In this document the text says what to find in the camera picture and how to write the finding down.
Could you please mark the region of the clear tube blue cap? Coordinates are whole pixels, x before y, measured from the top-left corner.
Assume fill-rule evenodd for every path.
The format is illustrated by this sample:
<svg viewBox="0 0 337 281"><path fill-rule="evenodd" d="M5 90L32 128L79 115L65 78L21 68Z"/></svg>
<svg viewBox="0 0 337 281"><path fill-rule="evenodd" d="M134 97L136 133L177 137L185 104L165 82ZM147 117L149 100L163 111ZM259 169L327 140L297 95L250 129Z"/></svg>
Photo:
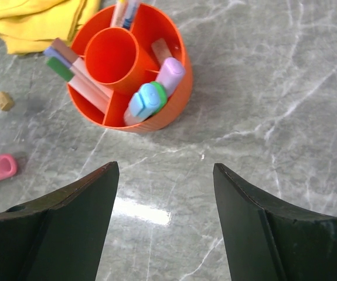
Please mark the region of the clear tube blue cap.
<svg viewBox="0 0 337 281"><path fill-rule="evenodd" d="M152 83L143 84L132 96L124 113L126 126L146 120L158 109L160 103L161 99L156 87Z"/></svg>

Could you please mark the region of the black green highlighter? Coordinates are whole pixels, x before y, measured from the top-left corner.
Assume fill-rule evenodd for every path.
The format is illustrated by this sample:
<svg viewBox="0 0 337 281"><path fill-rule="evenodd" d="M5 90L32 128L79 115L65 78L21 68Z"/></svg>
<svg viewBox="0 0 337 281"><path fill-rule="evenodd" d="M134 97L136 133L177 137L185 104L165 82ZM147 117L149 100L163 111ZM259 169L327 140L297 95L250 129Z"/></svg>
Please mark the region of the black green highlighter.
<svg viewBox="0 0 337 281"><path fill-rule="evenodd" d="M150 84L152 84L155 89L157 90L158 97L159 97L159 105L158 108L154 111L153 115L157 114L167 103L168 97L165 91L165 88L162 84L156 81L151 81Z"/></svg>

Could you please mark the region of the white marker blue cap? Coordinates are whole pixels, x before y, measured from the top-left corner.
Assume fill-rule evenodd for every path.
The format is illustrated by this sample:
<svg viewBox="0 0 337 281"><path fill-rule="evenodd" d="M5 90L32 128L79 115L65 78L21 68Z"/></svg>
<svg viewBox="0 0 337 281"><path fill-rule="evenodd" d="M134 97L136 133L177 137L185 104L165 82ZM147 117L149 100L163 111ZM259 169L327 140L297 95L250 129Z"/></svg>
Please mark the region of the white marker blue cap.
<svg viewBox="0 0 337 281"><path fill-rule="evenodd" d="M62 55L54 49L52 46L49 46L47 49L43 51L43 54L47 57L55 57L57 58L62 64L64 64L68 69L73 69L72 64Z"/></svg>

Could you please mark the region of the orange round divided container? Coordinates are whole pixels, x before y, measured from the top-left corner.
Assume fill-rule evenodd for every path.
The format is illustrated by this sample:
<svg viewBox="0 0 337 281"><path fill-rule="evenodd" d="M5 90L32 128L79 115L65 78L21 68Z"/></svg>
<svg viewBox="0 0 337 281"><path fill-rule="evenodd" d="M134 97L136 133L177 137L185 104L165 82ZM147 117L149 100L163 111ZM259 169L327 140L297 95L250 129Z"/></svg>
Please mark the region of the orange round divided container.
<svg viewBox="0 0 337 281"><path fill-rule="evenodd" d="M110 27L114 7L97 12L75 35L71 48L85 63L91 78L112 90L106 109L99 110L72 86L67 90L79 113L96 125L125 132L143 133L173 122L189 101L193 73L189 54L179 29L158 8L141 4L130 29ZM163 108L144 122L127 126L123 116L135 92L154 81L160 65L151 45L163 39L186 74Z"/></svg>

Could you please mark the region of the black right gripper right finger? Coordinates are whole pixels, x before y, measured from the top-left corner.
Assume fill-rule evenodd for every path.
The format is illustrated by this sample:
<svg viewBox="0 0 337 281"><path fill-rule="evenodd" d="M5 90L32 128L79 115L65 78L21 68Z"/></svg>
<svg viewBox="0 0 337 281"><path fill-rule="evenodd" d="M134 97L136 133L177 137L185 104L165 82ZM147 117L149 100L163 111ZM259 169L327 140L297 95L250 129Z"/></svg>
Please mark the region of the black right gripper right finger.
<svg viewBox="0 0 337 281"><path fill-rule="evenodd" d="M277 198L222 163L213 184L233 280L337 280L337 217Z"/></svg>

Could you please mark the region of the small tan eraser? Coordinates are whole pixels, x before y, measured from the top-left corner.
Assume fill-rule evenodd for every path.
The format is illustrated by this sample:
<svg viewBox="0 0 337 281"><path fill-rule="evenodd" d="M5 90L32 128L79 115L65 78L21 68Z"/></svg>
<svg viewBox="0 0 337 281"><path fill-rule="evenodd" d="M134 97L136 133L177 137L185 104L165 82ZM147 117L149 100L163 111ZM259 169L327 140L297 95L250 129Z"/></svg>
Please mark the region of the small tan eraser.
<svg viewBox="0 0 337 281"><path fill-rule="evenodd" d="M0 110L9 111L15 105L11 96L4 91L0 91Z"/></svg>

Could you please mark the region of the white marker brown cap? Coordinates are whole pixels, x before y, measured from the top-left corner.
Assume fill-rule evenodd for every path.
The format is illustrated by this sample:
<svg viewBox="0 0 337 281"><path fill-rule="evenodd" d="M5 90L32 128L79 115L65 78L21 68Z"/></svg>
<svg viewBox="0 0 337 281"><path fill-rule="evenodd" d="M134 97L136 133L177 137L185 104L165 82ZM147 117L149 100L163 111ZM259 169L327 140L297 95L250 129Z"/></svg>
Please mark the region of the white marker brown cap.
<svg viewBox="0 0 337 281"><path fill-rule="evenodd" d="M94 89L96 89L98 94L105 100L106 103L110 101L113 91L106 86L100 85L90 76L84 60L77 53L75 53L64 43L64 41L59 38L56 38L54 41L52 41L51 46L72 65L73 72L75 74L79 74L82 78L89 82Z"/></svg>

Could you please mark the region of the dark blue pen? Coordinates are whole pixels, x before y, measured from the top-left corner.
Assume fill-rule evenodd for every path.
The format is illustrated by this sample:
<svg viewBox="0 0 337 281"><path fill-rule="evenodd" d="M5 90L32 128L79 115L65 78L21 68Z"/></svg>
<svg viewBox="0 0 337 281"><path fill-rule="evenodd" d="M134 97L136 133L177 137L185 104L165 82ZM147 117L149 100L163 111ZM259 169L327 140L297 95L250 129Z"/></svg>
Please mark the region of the dark blue pen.
<svg viewBox="0 0 337 281"><path fill-rule="evenodd" d="M130 0L128 1L127 8L124 13L122 20L122 28L129 30L131 24L137 14L138 8L141 4L141 0Z"/></svg>

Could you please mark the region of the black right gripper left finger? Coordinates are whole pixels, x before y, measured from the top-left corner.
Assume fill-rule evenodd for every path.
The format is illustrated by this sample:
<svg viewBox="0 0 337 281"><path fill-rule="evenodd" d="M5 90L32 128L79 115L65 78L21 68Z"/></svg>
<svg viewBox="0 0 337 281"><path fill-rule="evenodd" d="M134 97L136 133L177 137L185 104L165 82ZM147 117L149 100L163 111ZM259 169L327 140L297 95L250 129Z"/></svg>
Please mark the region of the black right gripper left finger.
<svg viewBox="0 0 337 281"><path fill-rule="evenodd" d="M118 188L110 162L0 213L0 280L95 280Z"/></svg>

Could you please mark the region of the white marker green cap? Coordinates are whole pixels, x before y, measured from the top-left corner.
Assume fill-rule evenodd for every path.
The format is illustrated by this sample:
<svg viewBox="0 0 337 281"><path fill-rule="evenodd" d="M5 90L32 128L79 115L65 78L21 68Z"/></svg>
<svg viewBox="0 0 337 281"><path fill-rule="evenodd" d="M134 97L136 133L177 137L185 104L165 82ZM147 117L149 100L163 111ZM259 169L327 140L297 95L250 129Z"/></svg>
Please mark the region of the white marker green cap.
<svg viewBox="0 0 337 281"><path fill-rule="evenodd" d="M63 78L68 85L75 89L83 98L85 98L91 105L98 110L105 112L107 103L105 99L98 94L98 92L79 75L75 75L56 57L50 57L46 64L54 70L61 78Z"/></svg>

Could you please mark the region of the beige eraser block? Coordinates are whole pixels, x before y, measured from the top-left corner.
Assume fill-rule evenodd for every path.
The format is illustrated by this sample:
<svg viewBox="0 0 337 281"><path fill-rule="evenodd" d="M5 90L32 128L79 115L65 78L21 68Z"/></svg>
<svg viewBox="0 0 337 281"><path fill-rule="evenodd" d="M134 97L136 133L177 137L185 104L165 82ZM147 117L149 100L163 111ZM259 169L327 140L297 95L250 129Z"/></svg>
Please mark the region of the beige eraser block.
<svg viewBox="0 0 337 281"><path fill-rule="evenodd" d="M163 65L167 58L173 57L166 41L163 38L154 41L151 44L151 48L160 66Z"/></svg>

